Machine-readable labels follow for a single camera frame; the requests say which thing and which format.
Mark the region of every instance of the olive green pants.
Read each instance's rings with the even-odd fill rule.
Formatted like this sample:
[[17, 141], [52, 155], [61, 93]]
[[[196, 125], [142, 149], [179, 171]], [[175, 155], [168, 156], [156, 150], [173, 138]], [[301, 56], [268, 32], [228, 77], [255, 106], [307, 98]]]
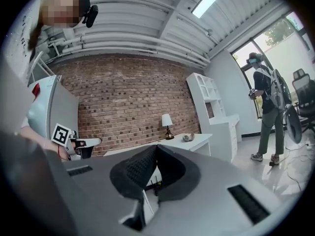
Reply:
[[258, 153], [260, 155], [267, 153], [269, 135], [273, 125], [275, 125], [276, 128], [276, 154], [282, 155], [284, 153], [283, 118], [284, 113], [276, 108], [269, 113], [262, 115], [260, 143], [258, 149]]

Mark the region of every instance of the lamp base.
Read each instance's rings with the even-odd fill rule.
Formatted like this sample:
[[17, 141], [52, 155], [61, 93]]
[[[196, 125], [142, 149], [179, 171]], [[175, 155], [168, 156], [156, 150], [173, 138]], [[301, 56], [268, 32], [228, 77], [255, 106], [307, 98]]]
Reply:
[[169, 130], [168, 126], [167, 126], [167, 132], [166, 132], [166, 138], [167, 140], [172, 140], [174, 139], [174, 135], [171, 133], [171, 131]]

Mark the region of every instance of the sneaker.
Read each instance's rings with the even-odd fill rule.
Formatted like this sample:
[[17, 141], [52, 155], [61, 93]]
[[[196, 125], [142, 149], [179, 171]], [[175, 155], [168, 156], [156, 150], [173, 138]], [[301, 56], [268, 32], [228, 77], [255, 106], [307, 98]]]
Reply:
[[256, 154], [251, 155], [251, 159], [261, 162], [263, 160], [263, 157], [262, 155], [259, 155], [258, 153], [256, 153]]
[[275, 156], [275, 154], [271, 155], [271, 162], [273, 162], [275, 165], [278, 165], [280, 163], [279, 156]]

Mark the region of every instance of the white desk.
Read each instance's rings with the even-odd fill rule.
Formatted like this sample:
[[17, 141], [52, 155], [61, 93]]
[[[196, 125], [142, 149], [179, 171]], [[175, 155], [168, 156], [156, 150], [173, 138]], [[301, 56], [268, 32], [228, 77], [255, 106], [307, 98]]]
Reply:
[[210, 154], [209, 139], [212, 136], [212, 134], [195, 134], [195, 139], [193, 141], [190, 141], [190, 142], [184, 142], [183, 141], [183, 135], [186, 135], [186, 134], [184, 133], [184, 134], [176, 135], [174, 137], [174, 139], [172, 139], [172, 140], [163, 139], [163, 140], [152, 142], [149, 144], [142, 144], [142, 145], [135, 146], [135, 147], [128, 147], [128, 148], [122, 148], [122, 149], [108, 151], [104, 156], [109, 156], [109, 155], [125, 152], [125, 151], [131, 150], [131, 149], [140, 148], [140, 147], [147, 146], [147, 145], [157, 145], [157, 144], [172, 146], [172, 147], [176, 147], [176, 148], [182, 148], [182, 149], [190, 150], [190, 151], [193, 151], [193, 152], [196, 152], [199, 154], [203, 154], [203, 155], [208, 155], [208, 156], [211, 155]]

